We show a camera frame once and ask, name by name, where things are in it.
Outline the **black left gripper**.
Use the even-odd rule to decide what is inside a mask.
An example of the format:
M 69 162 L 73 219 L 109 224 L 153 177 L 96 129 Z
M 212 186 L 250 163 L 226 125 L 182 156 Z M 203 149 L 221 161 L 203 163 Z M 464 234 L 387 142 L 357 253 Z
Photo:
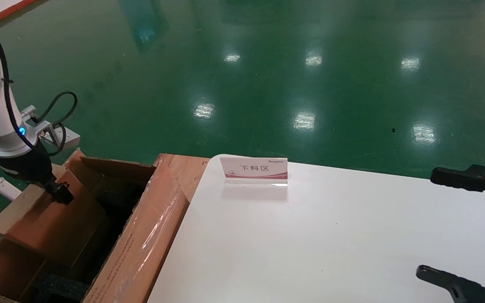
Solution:
M 1 158 L 2 171 L 17 180 L 44 186 L 44 190 L 53 200 L 62 205 L 69 205 L 75 196 L 69 191 L 69 185 L 54 181 L 51 159 L 46 149 L 39 146 L 36 150 L 14 158 Z

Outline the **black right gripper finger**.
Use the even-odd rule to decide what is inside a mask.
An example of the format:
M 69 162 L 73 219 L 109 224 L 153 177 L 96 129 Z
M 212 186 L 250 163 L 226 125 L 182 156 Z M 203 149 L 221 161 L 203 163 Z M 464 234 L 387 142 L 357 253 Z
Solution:
M 472 280 L 426 265 L 418 266 L 416 277 L 444 288 L 455 303 L 485 303 L 485 287 Z
M 471 165 L 466 170 L 452 170 L 436 167 L 431 173 L 433 184 L 467 191 L 485 191 L 485 166 Z

